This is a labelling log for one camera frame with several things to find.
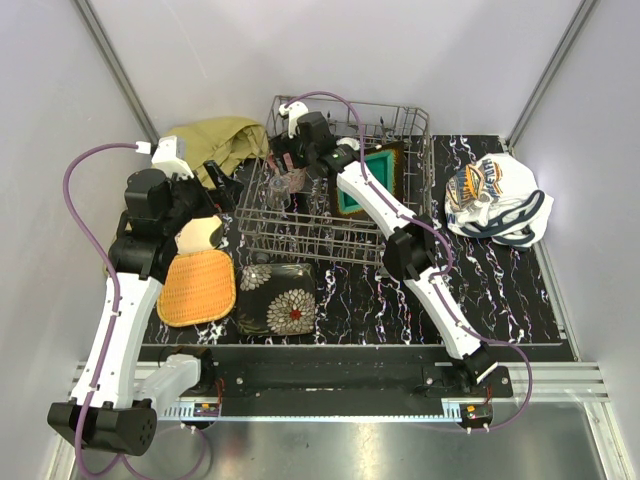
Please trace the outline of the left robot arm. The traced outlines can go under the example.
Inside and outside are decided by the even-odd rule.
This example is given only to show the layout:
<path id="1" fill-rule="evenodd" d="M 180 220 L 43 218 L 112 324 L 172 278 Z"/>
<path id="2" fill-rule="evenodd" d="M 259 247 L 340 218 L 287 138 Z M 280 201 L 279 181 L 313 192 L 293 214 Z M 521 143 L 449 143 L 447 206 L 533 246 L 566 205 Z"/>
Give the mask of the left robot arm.
<path id="1" fill-rule="evenodd" d="M 205 347 L 177 347 L 141 383 L 135 372 L 151 313 L 177 256 L 177 235 L 193 219 L 235 209 L 243 186 L 213 161 L 196 174 L 148 168 L 132 174 L 126 210 L 108 251 L 102 316 L 88 361 L 66 401 L 51 404 L 47 423 L 80 449 L 141 456 L 151 446 L 158 416 L 179 396 L 208 394 L 216 372 Z"/>

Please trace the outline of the pink skull pattern mug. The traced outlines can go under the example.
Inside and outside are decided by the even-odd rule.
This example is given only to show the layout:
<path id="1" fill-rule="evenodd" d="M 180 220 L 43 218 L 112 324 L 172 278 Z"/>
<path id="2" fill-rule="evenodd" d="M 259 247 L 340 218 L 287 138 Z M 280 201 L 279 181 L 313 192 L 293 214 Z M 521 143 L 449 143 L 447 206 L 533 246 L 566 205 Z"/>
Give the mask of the pink skull pattern mug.
<path id="1" fill-rule="evenodd" d="M 297 168 L 290 153 L 284 153 L 280 156 L 270 153 L 266 162 L 276 177 L 283 177 L 286 180 L 291 194 L 296 194 L 303 189 L 306 181 L 306 169 Z"/>

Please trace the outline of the red patterned bowl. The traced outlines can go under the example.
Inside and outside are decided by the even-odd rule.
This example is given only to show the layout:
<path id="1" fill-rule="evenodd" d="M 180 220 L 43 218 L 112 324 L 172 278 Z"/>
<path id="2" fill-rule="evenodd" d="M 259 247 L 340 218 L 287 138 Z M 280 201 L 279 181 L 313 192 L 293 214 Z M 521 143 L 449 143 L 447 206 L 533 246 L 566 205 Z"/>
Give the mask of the red patterned bowl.
<path id="1" fill-rule="evenodd" d="M 338 145 L 346 145 L 352 148 L 354 151 L 358 151 L 360 149 L 360 142 L 351 137 L 344 137 L 337 141 Z"/>

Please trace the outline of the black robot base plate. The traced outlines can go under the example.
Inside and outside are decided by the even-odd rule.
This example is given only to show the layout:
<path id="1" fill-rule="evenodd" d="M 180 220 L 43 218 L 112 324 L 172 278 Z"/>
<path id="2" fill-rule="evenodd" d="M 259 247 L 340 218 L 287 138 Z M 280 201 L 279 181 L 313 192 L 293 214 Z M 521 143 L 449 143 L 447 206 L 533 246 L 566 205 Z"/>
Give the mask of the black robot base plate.
<path id="1" fill-rule="evenodd" d="M 221 394 L 227 420 L 419 419 L 448 414 L 446 401 L 483 403 L 514 396 L 500 366 L 478 386 L 438 346 L 217 346 L 204 381 L 185 398 Z"/>

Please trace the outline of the clear drinking glass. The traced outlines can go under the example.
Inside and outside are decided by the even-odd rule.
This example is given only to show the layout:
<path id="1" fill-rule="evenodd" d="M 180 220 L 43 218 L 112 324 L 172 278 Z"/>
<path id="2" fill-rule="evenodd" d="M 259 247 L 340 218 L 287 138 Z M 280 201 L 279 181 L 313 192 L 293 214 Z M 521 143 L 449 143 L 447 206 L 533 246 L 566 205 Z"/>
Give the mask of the clear drinking glass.
<path id="1" fill-rule="evenodd" d="M 291 202 L 290 181 L 284 176 L 274 176 L 268 184 L 267 205 L 275 211 L 286 210 Z"/>

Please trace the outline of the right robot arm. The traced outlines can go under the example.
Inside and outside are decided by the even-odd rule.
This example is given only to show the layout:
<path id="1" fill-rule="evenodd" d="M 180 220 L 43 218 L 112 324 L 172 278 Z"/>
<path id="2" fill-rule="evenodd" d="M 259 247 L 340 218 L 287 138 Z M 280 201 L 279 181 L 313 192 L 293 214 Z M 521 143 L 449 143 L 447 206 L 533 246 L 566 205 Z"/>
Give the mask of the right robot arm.
<path id="1" fill-rule="evenodd" d="M 339 138 L 328 120 L 302 102 L 283 104 L 279 116 L 287 129 L 272 140 L 275 154 L 291 157 L 297 168 L 311 167 L 333 178 L 373 220 L 385 239 L 383 265 L 420 301 L 436 326 L 449 358 L 457 369 L 454 384 L 466 396 L 476 396 L 490 383 L 497 368 L 484 339 L 472 328 L 443 280 L 451 268 L 440 270 L 433 256 L 434 242 L 445 243 L 425 216 L 402 204 L 366 165 L 363 140 Z"/>

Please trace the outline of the teal square ceramic dish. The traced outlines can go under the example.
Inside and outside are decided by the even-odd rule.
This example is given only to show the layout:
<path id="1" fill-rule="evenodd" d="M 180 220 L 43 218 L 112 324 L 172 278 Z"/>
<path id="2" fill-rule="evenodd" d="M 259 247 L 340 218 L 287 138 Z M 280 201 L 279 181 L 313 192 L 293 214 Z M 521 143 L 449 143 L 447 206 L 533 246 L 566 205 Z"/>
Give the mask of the teal square ceramic dish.
<path id="1" fill-rule="evenodd" d="M 406 157 L 404 143 L 395 141 L 375 145 L 365 151 L 365 163 L 371 174 L 399 202 L 404 202 L 404 167 Z M 331 214 L 343 219 L 368 220 L 369 216 L 359 203 L 337 186 L 337 180 L 328 180 L 328 194 Z"/>

